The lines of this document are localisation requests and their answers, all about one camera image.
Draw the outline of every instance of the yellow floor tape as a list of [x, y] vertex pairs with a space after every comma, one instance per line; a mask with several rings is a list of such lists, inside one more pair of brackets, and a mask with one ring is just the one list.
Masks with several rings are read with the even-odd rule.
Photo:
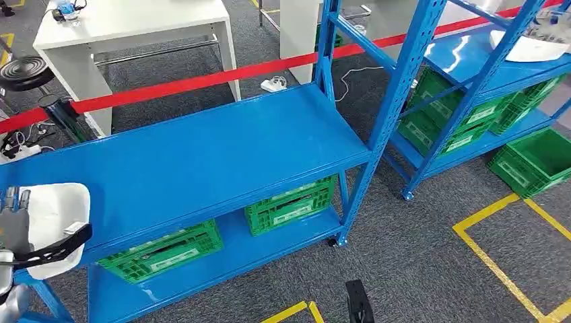
[[[494, 204], [482, 209], [480, 212], [457, 223], [452, 228], [458, 236], [466, 242], [466, 244], [476, 253], [483, 263], [490, 268], [490, 270], [502, 281], [502, 283], [514, 294], [514, 296], [525, 306], [525, 308], [533, 315], [540, 323], [559, 323], [571, 315], [571, 299], [558, 306], [553, 312], [548, 315], [543, 315], [541, 311], [524, 295], [524, 293], [508, 278], [508, 276], [498, 267], [498, 265], [468, 236], [466, 229], [480, 222], [481, 220], [489, 217], [490, 215], [503, 209], [510, 203], [519, 200], [517, 194], [506, 196], [505, 198], [495, 202]], [[551, 215], [547, 214], [539, 205], [535, 204], [531, 199], [525, 199], [524, 202], [528, 204], [535, 212], [544, 218], [549, 224], [571, 240], [571, 234], [563, 225], [557, 222]]]
[[307, 303], [305, 301], [301, 301], [296, 305], [270, 317], [262, 321], [262, 323], [276, 323], [289, 318], [290, 316], [294, 315], [295, 313], [305, 310], [307, 308]]
[[[14, 42], [14, 34], [3, 34], [0, 35], [0, 38], [2, 38], [4, 40], [4, 42], [6, 43], [6, 45], [8, 45], [8, 47], [12, 47], [12, 43]], [[2, 58], [0, 59], [0, 66], [4, 66], [4, 64], [6, 64], [6, 62], [8, 61], [8, 52], [3, 50], [2, 51]]]
[[[267, 318], [265, 320], [263, 320], [261, 323], [278, 323], [281, 322], [283, 320], [285, 320], [286, 318], [289, 318], [290, 316], [301, 312], [302, 310], [305, 310], [308, 307], [307, 303], [305, 301], [301, 301], [299, 303], [297, 303], [296, 305], [270, 317]], [[309, 310], [311, 311], [311, 315], [313, 315], [313, 319], [315, 320], [315, 323], [324, 323], [323, 318], [321, 317], [321, 313], [319, 313], [319, 310], [317, 309], [317, 304], [315, 304], [314, 301], [310, 301], [309, 302]]]
[[15, 5], [10, 5], [8, 4], [8, 7], [12, 7], [12, 8], [16, 8], [16, 7], [23, 7], [24, 4], [26, 3], [26, 0], [20, 0], [20, 2], [16, 3]]

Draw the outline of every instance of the green plastic crate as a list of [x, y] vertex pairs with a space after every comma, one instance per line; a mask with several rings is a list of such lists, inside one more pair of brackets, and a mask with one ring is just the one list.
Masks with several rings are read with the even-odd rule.
[[326, 209], [336, 182], [336, 176], [329, 176], [245, 207], [250, 232], [258, 236]]
[[168, 269], [222, 249], [214, 219], [148, 241], [98, 261], [130, 283], [138, 283]]
[[555, 77], [505, 97], [500, 103], [502, 113], [490, 127], [490, 131], [495, 135], [504, 133], [513, 124], [538, 107], [566, 76]]
[[[462, 132], [456, 131], [442, 148], [439, 156], [446, 155], [456, 148], [477, 140], [487, 131], [492, 122], [493, 121], [490, 120], [472, 126]], [[399, 132], [403, 137], [408, 139], [422, 155], [426, 155], [433, 142], [437, 140], [440, 129], [423, 111], [417, 111], [403, 119], [399, 125]]]
[[[319, 42], [319, 28], [321, 25], [317, 25], [317, 31], [315, 32], [315, 51], [317, 51], [318, 42]], [[338, 33], [335, 33], [335, 43], [333, 47], [339, 47], [343, 44], [343, 37]]]
[[543, 129], [505, 145], [488, 167], [527, 199], [571, 178], [571, 141]]
[[[416, 104], [426, 99], [433, 98], [440, 92], [443, 92], [452, 86], [452, 83], [443, 78], [441, 75], [437, 74], [437, 72], [431, 70], [430, 68], [425, 68], [411, 97], [410, 106], [415, 106]], [[430, 117], [430, 119], [437, 127], [442, 129], [444, 126], [446, 126], [446, 123], [460, 104], [460, 101], [463, 99], [464, 95], [464, 92], [461, 90], [454, 91], [453, 93], [432, 102], [425, 108], [422, 108], [422, 111], [424, 111], [426, 115]], [[501, 113], [503, 107], [505, 107], [500, 105], [500, 102], [502, 102], [502, 98], [498, 98], [474, 107], [470, 115], [468, 115], [458, 125], [457, 131], [462, 132], [470, 129], [477, 124], [496, 119]]]

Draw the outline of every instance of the white desk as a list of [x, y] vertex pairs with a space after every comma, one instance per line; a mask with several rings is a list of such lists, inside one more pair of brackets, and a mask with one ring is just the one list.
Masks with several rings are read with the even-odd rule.
[[[78, 26], [59, 24], [46, 14], [34, 41], [74, 100], [112, 93], [92, 59], [99, 52], [215, 34], [224, 70], [236, 68], [230, 16], [222, 0], [88, 1]], [[48, 8], [55, 7], [52, 0]], [[230, 82], [230, 89], [240, 100], [238, 81]], [[86, 113], [86, 120], [99, 137], [111, 134], [111, 108]]]

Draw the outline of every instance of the red barrier tape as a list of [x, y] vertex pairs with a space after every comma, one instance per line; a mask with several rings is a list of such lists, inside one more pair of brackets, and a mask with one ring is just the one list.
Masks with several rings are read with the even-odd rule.
[[[562, 2], [563, 0], [547, 0], [543, 4], [543, 6], [549, 7], [552, 5], [561, 4]], [[502, 17], [513, 17], [518, 13], [519, 9], [520, 7], [515, 7], [512, 9], [499, 11], [497, 14], [501, 15]], [[438, 26], [434, 34], [435, 35], [445, 34], [447, 32], [453, 32], [455, 30], [470, 28], [473, 26], [485, 24], [487, 22], [488, 21], [484, 17], [476, 17], [468, 20], [462, 20], [460, 22], [454, 22], [451, 24]], [[382, 48], [382, 47], [402, 44], [405, 41], [405, 37], [406, 34], [400, 34], [375, 40], [374, 43], [378, 47]], [[333, 52], [333, 56], [336, 59], [338, 59], [341, 57], [356, 55], [363, 52], [364, 52], [363, 49], [358, 44], [348, 44], [336, 48], [335, 51]], [[181, 79], [178, 81], [173, 81], [168, 83], [139, 87], [137, 89], [130, 89], [124, 92], [111, 94], [109, 96], [102, 96], [99, 98], [82, 100], [79, 102], [74, 102], [73, 107], [78, 113], [91, 112], [103, 108], [108, 108], [110, 106], [122, 106], [124, 104], [132, 104], [156, 98], [161, 98], [163, 96], [171, 96], [173, 94], [179, 94], [182, 92], [191, 91], [193, 89], [201, 89], [203, 87], [223, 84], [226, 82], [234, 81], [236, 79], [245, 79], [247, 77], [254, 77], [276, 71], [283, 71], [284, 69], [289, 69], [291, 67], [313, 64], [316, 61], [317, 61], [317, 53], [312, 52], [310, 54], [291, 57], [288, 59], [277, 59], [274, 61], [264, 62], [260, 64], [239, 67], [231, 71], [222, 71], [218, 73], [202, 75], [188, 79]], [[9, 119], [1, 121], [0, 133], [6, 133], [8, 131], [30, 126], [36, 122], [46, 120], [47, 118], [48, 116], [41, 108], [34, 108], [29, 111], [20, 113], [16, 116], [13, 116]]]

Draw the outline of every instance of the blue metal shelf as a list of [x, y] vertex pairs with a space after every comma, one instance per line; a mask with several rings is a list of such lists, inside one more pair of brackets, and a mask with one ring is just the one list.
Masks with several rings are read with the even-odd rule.
[[[495, 25], [439, 38], [427, 47], [424, 62], [449, 80], [452, 85], [433, 98], [410, 107], [399, 118], [422, 109], [430, 102], [439, 100], [456, 89], [464, 91], [465, 95], [425, 156], [420, 155], [398, 132], [392, 134], [391, 144], [414, 168], [409, 173], [392, 156], [387, 154], [384, 156], [389, 164], [405, 179], [407, 184], [403, 188], [402, 194], [407, 200], [413, 198], [413, 191], [422, 180], [477, 157], [515, 138], [546, 127], [571, 106], [571, 100], [569, 100], [553, 116], [546, 116], [540, 111], [533, 111], [524, 120], [521, 120], [499, 137], [486, 133], [476, 142], [439, 157], [440, 151], [450, 136], [456, 131], [460, 122], [470, 114], [474, 106], [571, 71], [571, 55], [569, 54], [564, 54], [554, 61], [540, 63], [506, 61], [507, 55], [531, 20], [537, 15], [544, 1], [525, 1], [518, 15], [509, 21], [483, 12], [479, 8], [474, 8], [467, 1], [451, 1], [485, 17]], [[571, 1], [564, 3], [561, 8], [567, 8], [569, 3]], [[505, 35], [496, 48], [492, 48], [490, 44], [490, 31], [494, 29], [505, 30]]]
[[[452, 84], [467, 81], [477, 75], [492, 53], [490, 31], [503, 28], [490, 25], [455, 34], [429, 45], [425, 62]], [[538, 63], [504, 62], [483, 87], [475, 104], [511, 94], [571, 71], [571, 54], [557, 60]], [[467, 91], [469, 83], [462, 90]]]
[[[90, 249], [172, 220], [192, 225], [369, 157], [310, 84], [37, 155], [21, 161], [18, 172], [0, 168], [0, 178], [4, 185], [85, 184], [98, 228], [86, 245]], [[154, 203], [160, 203], [161, 216]]]
[[[90, 322], [133, 319], [325, 238], [344, 246], [445, 5], [445, 0], [418, 1], [394, 61], [339, 17], [340, 0], [324, 0], [311, 84], [3, 165], [0, 184], [81, 182], [90, 190], [94, 233], [80, 263], [90, 266]], [[336, 26], [391, 74], [366, 143], [335, 109]], [[349, 190], [345, 170], [356, 166]], [[250, 235], [242, 207], [336, 173], [343, 214], [328, 209]], [[224, 249], [186, 266], [129, 285], [92, 265], [213, 217]], [[56, 319], [72, 320], [45, 282], [26, 272], [16, 279], [33, 283]], [[27, 319], [41, 322], [39, 316]]]
[[[487, 153], [505, 143], [509, 143], [519, 137], [523, 137], [533, 131], [547, 127], [555, 122], [548, 115], [538, 109], [534, 109], [522, 118], [519, 122], [510, 127], [505, 133], [497, 136], [491, 132], [486, 132], [482, 137], [473, 143], [466, 144], [449, 154], [437, 157], [430, 165], [424, 178], [428, 178], [444, 170], [449, 169], [459, 163], [463, 163], [472, 158], [478, 157], [483, 153]], [[398, 131], [393, 133], [389, 143], [394, 146], [401, 155], [409, 162], [411, 166], [418, 169], [422, 165], [424, 156]]]
[[129, 284], [101, 266], [89, 266], [89, 322], [133, 320], [342, 230], [332, 208], [257, 237], [250, 234], [242, 211], [216, 220], [222, 250], [140, 284]]

